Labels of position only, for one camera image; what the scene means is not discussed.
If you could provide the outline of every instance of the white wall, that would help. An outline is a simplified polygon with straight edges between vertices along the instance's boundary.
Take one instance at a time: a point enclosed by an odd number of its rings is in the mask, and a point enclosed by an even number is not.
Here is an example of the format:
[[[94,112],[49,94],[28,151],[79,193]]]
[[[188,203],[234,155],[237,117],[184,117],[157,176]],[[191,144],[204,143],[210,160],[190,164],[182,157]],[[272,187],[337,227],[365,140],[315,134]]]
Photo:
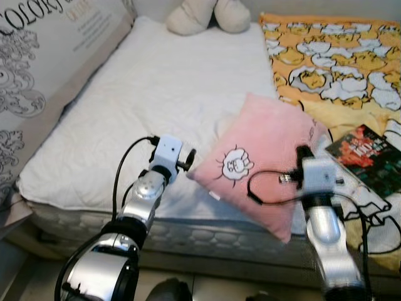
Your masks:
[[[137,11],[164,22],[182,0],[133,0]],[[359,16],[401,20],[401,0],[242,0],[254,21],[259,13]]]
[[[0,241],[0,300],[12,284],[27,255],[22,249]]]

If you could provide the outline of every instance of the pillow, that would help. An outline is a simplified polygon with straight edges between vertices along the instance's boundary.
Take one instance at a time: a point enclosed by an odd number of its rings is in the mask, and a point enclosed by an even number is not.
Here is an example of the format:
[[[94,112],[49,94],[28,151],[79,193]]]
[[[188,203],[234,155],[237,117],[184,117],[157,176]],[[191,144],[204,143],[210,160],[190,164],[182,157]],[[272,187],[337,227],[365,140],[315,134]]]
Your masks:
[[[130,32],[132,0],[2,0],[0,205],[91,74]]]
[[[188,177],[236,206],[287,243],[291,238],[294,203],[261,206],[296,196],[296,184],[280,184],[279,174],[296,168],[296,148],[314,150],[327,129],[298,107],[249,94],[240,115],[205,161]]]

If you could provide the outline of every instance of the floor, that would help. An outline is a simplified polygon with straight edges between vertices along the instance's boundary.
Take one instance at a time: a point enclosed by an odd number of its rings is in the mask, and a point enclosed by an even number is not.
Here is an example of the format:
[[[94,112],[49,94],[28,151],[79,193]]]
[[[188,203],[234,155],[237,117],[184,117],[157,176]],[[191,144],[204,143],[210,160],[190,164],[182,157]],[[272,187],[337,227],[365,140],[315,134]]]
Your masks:
[[[39,261],[25,264],[3,301],[51,301],[61,263]],[[178,278],[192,290],[194,301],[245,301],[259,291],[267,292],[280,301],[321,301],[317,290],[268,283],[253,283],[159,270],[141,270],[135,301],[145,301],[156,284]]]

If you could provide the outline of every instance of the book cover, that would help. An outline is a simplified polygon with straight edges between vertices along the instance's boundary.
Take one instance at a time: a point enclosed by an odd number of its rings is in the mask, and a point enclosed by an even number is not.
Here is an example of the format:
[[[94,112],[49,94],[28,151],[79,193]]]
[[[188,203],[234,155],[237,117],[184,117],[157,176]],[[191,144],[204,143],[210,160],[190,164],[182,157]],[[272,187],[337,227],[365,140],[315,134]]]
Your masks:
[[[326,148],[341,165],[381,198],[401,189],[401,152],[366,125]]]

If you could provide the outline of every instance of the yellow blanket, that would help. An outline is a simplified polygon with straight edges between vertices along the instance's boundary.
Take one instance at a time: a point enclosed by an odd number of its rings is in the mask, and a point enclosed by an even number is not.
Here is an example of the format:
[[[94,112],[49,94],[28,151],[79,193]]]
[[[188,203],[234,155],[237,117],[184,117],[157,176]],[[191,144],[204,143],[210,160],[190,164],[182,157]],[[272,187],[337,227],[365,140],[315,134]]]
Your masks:
[[[259,22],[280,99],[324,123],[334,140],[361,124],[383,135],[389,120],[400,123],[398,23],[271,14]],[[400,201],[393,200],[393,209]],[[399,223],[397,212],[392,218]],[[348,221],[346,230],[348,243],[358,248],[359,220]],[[401,248],[370,256],[400,268]]]

